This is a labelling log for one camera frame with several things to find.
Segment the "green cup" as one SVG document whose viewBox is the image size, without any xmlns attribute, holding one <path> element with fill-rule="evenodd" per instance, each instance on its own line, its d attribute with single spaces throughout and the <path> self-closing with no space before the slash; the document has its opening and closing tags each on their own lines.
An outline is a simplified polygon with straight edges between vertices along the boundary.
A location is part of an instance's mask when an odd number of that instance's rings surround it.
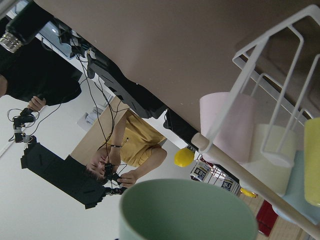
<svg viewBox="0 0 320 240">
<path fill-rule="evenodd" d="M 236 195 L 184 179 L 155 179 L 120 200 L 121 240 L 254 240 L 256 218 Z"/>
</svg>

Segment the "pink cup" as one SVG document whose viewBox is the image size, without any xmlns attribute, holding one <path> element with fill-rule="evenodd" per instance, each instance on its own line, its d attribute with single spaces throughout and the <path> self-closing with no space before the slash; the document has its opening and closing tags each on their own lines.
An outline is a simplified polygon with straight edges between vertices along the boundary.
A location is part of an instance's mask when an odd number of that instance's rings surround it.
<svg viewBox="0 0 320 240">
<path fill-rule="evenodd" d="M 202 135 L 208 133 L 211 124 L 220 116 L 229 94 L 229 92 L 216 92 L 200 98 Z M 213 141 L 214 145 L 241 165 L 249 161 L 256 106 L 257 101 L 253 97 L 240 93 Z"/>
</svg>

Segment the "cream cup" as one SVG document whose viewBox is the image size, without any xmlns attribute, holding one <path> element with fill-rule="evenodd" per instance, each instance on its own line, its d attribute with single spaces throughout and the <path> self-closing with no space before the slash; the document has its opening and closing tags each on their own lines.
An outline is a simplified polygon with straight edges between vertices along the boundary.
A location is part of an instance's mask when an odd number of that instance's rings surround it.
<svg viewBox="0 0 320 240">
<path fill-rule="evenodd" d="M 286 129 L 256 124 L 253 129 L 249 161 L 242 166 L 279 196 L 284 196 L 297 150 L 298 136 L 289 130 L 279 152 Z"/>
</svg>

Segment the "yellow cup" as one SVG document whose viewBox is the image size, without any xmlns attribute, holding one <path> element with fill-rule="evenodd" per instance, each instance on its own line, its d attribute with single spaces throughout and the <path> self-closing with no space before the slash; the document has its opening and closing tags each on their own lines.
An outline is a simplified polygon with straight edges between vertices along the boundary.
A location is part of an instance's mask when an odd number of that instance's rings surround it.
<svg viewBox="0 0 320 240">
<path fill-rule="evenodd" d="M 304 193 L 305 199 L 320 207 L 320 118 L 304 125 Z"/>
</svg>

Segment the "light blue cup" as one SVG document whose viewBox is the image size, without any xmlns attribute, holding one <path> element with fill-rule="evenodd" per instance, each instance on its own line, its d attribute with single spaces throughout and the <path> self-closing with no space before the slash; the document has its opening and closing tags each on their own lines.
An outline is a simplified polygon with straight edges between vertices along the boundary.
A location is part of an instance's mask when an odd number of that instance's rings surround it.
<svg viewBox="0 0 320 240">
<path fill-rule="evenodd" d="M 305 199 L 305 163 L 304 151 L 297 150 L 294 166 L 291 170 L 285 195 L 282 199 L 298 212 L 304 215 L 314 225 L 320 223 L 320 207 L 307 202 Z"/>
</svg>

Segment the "person in yellow shirt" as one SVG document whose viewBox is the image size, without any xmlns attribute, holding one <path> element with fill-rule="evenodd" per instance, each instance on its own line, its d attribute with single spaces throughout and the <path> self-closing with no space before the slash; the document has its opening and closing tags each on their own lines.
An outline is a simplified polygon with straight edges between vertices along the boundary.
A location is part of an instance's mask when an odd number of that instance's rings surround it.
<svg viewBox="0 0 320 240">
<path fill-rule="evenodd" d="M 135 169 L 122 173 L 117 181 L 125 188 L 159 167 L 167 157 L 162 148 L 166 138 L 131 110 L 127 110 L 115 125 L 110 140 L 90 158 L 85 174 L 104 185 L 106 164 L 116 172 L 121 163 Z"/>
</svg>

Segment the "yellow lemon toy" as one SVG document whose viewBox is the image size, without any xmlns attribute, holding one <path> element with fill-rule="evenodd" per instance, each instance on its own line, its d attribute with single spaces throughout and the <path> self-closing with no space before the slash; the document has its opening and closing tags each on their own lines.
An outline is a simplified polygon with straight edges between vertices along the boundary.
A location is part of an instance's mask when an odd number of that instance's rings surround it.
<svg viewBox="0 0 320 240">
<path fill-rule="evenodd" d="M 174 156 L 174 164 L 178 167 L 187 167 L 194 160 L 195 152 L 189 148 L 182 148 Z"/>
</svg>

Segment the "person in black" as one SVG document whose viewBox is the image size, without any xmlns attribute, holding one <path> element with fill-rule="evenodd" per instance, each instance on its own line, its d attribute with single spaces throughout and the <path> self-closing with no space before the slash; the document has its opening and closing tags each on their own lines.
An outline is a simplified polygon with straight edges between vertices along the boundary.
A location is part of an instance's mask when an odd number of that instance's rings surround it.
<svg viewBox="0 0 320 240">
<path fill-rule="evenodd" d="M 39 111 L 77 98 L 82 73 L 34 38 L 15 53 L 0 48 L 0 95 L 28 103 Z"/>
</svg>

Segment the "teach pendant tablet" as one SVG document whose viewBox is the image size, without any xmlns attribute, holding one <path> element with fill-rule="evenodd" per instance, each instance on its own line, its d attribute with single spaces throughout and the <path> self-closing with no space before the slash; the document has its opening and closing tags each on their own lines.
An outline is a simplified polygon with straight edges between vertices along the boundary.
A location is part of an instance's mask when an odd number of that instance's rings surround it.
<svg viewBox="0 0 320 240">
<path fill-rule="evenodd" d="M 56 47 L 65 57 L 72 59 L 72 49 L 67 43 L 60 43 L 59 30 L 51 22 L 47 22 L 46 25 L 39 31 L 39 34 L 46 39 L 52 46 Z"/>
</svg>

